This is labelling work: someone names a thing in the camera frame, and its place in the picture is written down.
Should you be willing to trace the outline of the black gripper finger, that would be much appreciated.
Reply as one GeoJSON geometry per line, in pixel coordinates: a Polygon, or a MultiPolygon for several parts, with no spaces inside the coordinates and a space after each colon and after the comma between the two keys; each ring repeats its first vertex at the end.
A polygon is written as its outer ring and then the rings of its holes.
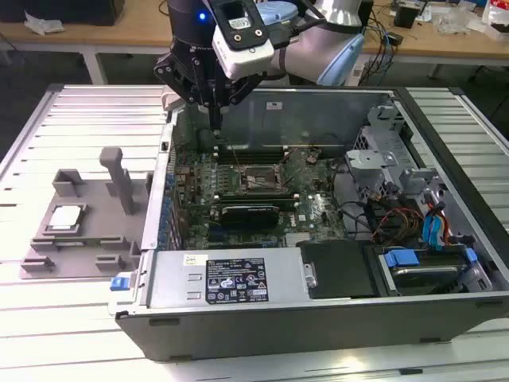
{"type": "Polygon", "coordinates": [[[154,74],[185,102],[198,105],[208,115],[210,129],[216,129],[216,103],[213,85],[207,77],[205,62],[198,57],[164,55],[157,60],[154,74]]]}
{"type": "Polygon", "coordinates": [[[257,73],[243,77],[240,80],[229,80],[224,74],[220,75],[215,85],[215,130],[222,125],[221,110],[232,104],[237,105],[244,100],[261,82],[263,74],[257,73]]]}

